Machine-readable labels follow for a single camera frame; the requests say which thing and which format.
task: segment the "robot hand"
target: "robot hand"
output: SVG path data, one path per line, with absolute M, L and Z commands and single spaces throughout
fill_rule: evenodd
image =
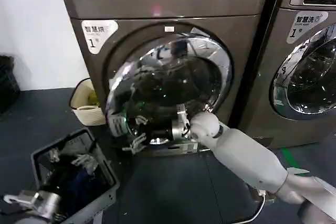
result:
M 301 204 L 303 223 L 335 223 L 336 188 L 317 177 L 289 174 L 276 155 L 243 132 L 230 129 L 209 112 L 191 119 L 191 137 L 248 185 Z

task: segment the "white basket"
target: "white basket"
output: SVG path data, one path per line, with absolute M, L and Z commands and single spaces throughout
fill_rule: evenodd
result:
M 106 124 L 101 108 L 96 105 L 88 105 L 89 95 L 93 90 L 91 79 L 84 79 L 77 85 L 70 99 L 72 111 L 85 126 Z

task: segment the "dark gray floor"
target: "dark gray floor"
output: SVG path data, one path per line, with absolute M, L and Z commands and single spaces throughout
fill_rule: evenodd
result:
M 30 153 L 82 127 L 68 107 L 70 89 L 23 92 L 19 101 L 0 119 L 0 194 L 34 189 Z M 100 141 L 109 142 L 102 128 L 94 128 Z M 333 164 L 336 143 L 292 148 L 301 168 L 336 185 Z M 281 162 L 284 157 L 276 151 Z M 104 223 L 229 223 L 254 213 L 257 204 L 247 186 L 221 165 L 211 153 L 161 158 L 123 159 L 113 167 L 128 170 L 130 179 L 120 179 L 123 189 L 117 203 L 104 213 Z M 0 208 L 11 210 L 3 202 Z M 266 206 L 255 223 L 296 224 L 298 207 L 280 201 Z M 22 216 L 0 217 L 14 223 Z

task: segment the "washing machine door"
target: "washing machine door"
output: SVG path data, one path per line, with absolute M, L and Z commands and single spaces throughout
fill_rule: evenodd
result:
M 275 75 L 271 101 L 282 116 L 310 120 L 336 108 L 336 24 L 295 47 Z
M 112 134 L 134 137 L 144 125 L 154 125 L 159 134 L 150 144 L 188 138 L 189 119 L 218 107 L 231 71 L 226 49 L 206 35 L 170 34 L 146 42 L 109 80 L 106 112 Z M 171 127 L 180 130 L 167 136 Z

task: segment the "washing machine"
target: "washing machine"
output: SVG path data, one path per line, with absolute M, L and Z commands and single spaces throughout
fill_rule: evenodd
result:
M 334 136 L 336 0 L 266 0 L 232 126 L 269 147 Z
M 64 1 L 116 142 L 193 153 L 194 114 L 228 121 L 265 0 Z

